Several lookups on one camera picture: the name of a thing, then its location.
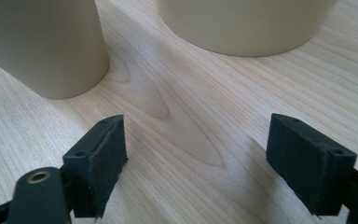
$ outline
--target light wood surface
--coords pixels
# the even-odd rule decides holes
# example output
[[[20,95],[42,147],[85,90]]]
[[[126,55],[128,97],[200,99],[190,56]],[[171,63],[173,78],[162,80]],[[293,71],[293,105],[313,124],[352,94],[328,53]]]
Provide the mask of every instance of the light wood surface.
[[[48,100],[0,69],[0,204],[25,173],[60,167],[95,122],[124,114],[130,160],[96,223],[345,222],[346,208],[311,216],[265,149],[282,113],[358,153],[358,0],[340,0],[307,44],[265,58],[188,44],[155,0],[96,3],[111,67],[94,89]]]

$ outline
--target black bracket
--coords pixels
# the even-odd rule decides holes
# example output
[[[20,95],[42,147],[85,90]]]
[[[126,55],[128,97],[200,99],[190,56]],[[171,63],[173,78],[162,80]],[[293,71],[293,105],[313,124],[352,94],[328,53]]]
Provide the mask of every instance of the black bracket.
[[[358,223],[356,158],[301,120],[272,114],[267,161],[313,215],[337,216],[344,204],[347,222]]]
[[[102,217],[127,162],[123,116],[95,124],[64,156],[61,169],[45,167],[23,175],[13,200],[0,206],[0,223],[71,223]]]

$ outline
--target mounting hole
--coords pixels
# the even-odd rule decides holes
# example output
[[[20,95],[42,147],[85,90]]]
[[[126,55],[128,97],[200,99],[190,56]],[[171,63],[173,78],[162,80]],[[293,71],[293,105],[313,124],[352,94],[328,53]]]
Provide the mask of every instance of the mounting hole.
[[[37,184],[42,181],[45,181],[49,177],[50,177],[49,172],[40,171],[40,172],[34,173],[33,175],[30,175],[30,177],[28,177],[28,179],[27,179],[27,182],[30,184]]]
[[[340,149],[333,149],[333,152],[338,155],[344,154],[344,152]]]
[[[86,155],[86,152],[84,152],[84,151],[78,151],[78,152],[75,154],[75,156],[77,156],[77,157],[82,157],[82,156],[84,156],[84,155]]]

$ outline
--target wood grain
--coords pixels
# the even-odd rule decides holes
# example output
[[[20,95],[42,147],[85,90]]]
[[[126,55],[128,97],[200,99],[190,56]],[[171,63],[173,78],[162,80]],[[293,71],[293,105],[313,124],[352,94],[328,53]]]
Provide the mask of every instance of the wood grain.
[[[130,160],[97,223],[345,222],[346,208],[311,216],[265,148],[271,113],[283,113],[358,153],[358,0],[341,0],[310,42],[264,58],[185,42],[154,0],[96,3],[111,67],[95,88],[48,100],[0,69],[0,204],[21,175],[61,166],[95,122],[124,114]]]

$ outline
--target cylindrical container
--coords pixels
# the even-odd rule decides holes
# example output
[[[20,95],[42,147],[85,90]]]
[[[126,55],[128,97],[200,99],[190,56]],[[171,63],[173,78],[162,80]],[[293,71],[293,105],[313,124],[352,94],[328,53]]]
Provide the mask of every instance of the cylindrical container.
[[[337,0],[158,0],[165,23],[188,42],[235,56],[295,49],[318,31]]]
[[[0,67],[51,99],[94,87],[109,67],[94,0],[0,0]]]

